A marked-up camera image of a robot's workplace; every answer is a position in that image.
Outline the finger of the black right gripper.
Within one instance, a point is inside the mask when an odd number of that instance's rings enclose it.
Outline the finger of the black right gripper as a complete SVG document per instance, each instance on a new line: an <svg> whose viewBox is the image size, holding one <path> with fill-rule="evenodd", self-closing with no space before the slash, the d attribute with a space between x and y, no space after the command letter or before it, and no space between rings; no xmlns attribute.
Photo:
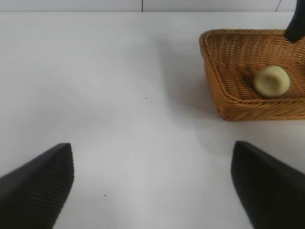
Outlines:
<svg viewBox="0 0 305 229"><path fill-rule="evenodd" d="M297 0L294 15L285 30L285 37L295 43L305 36L305 0Z"/></svg>

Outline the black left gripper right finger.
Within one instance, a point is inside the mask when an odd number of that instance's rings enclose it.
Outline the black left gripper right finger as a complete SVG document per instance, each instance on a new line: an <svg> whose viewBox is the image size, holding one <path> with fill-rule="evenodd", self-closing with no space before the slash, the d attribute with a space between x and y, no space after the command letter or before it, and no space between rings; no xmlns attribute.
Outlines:
<svg viewBox="0 0 305 229"><path fill-rule="evenodd" d="M305 175L246 141L233 149L231 177L255 229L305 227Z"/></svg>

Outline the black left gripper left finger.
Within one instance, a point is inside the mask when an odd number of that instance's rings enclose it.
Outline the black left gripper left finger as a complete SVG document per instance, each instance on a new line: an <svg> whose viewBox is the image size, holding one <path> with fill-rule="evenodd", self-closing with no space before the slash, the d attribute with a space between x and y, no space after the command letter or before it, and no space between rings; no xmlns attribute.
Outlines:
<svg viewBox="0 0 305 229"><path fill-rule="evenodd" d="M0 178L2 229L51 229L74 182L69 143L48 149Z"/></svg>

